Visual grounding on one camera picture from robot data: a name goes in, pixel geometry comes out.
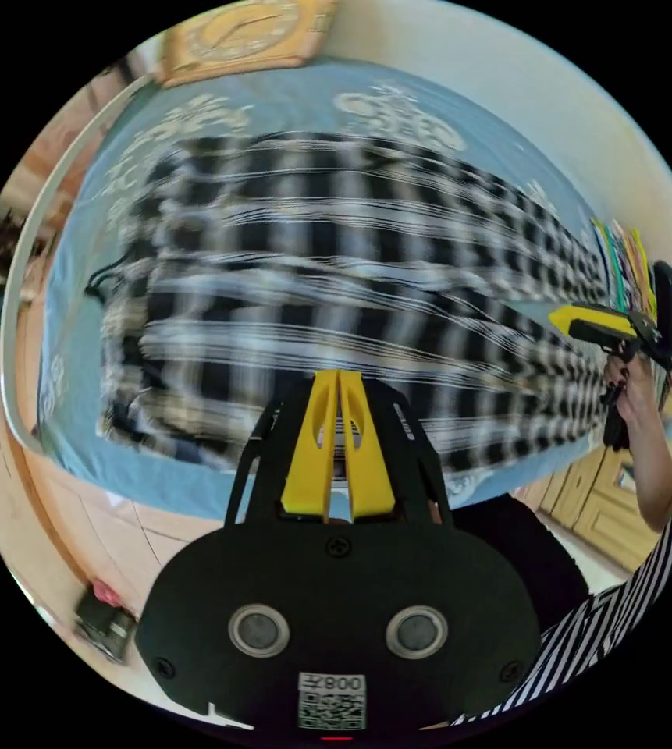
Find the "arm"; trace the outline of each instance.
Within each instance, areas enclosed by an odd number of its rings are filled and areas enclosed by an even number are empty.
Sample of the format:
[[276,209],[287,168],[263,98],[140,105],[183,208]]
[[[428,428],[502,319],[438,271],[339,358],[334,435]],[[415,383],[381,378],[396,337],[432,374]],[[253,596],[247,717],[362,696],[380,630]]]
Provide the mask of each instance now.
[[640,356],[629,364],[610,357],[606,380],[624,384],[617,410],[630,435],[638,508],[651,530],[660,533],[672,517],[672,457],[656,405],[650,363]]

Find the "hand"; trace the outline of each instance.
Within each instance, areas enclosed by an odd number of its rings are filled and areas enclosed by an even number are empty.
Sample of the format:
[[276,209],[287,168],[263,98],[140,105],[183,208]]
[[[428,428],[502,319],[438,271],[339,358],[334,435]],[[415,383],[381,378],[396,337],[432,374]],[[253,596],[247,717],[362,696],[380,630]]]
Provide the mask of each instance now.
[[609,357],[603,376],[607,384],[622,385],[617,411],[628,427],[660,421],[652,369],[641,354],[636,354],[629,364],[619,357]]

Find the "sticker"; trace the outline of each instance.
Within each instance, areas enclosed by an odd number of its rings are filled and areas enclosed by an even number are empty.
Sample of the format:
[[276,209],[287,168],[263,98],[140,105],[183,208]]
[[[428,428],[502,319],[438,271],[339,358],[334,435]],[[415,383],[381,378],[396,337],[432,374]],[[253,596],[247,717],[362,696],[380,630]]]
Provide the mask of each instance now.
[[354,731],[367,727],[367,680],[363,675],[300,673],[299,727]]

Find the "striped shirt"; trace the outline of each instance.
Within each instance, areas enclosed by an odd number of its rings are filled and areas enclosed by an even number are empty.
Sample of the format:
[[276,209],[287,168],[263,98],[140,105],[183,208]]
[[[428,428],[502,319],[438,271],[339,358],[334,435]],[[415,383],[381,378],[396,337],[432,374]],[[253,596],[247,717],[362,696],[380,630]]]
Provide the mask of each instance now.
[[518,708],[562,687],[605,658],[640,622],[672,575],[672,519],[634,575],[590,596],[542,635],[538,660],[510,697],[481,715],[462,715],[452,725],[471,723]]

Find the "round sensor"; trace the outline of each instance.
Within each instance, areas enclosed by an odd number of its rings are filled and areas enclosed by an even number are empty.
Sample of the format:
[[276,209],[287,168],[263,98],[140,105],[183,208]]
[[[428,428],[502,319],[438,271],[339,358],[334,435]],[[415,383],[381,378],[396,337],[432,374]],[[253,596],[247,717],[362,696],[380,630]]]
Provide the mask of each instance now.
[[270,606],[251,604],[232,614],[229,637],[245,655],[271,658],[288,644],[289,626],[283,616]]
[[447,621],[436,609],[410,606],[399,611],[388,624],[388,649],[408,660],[428,658],[436,653],[447,639]]

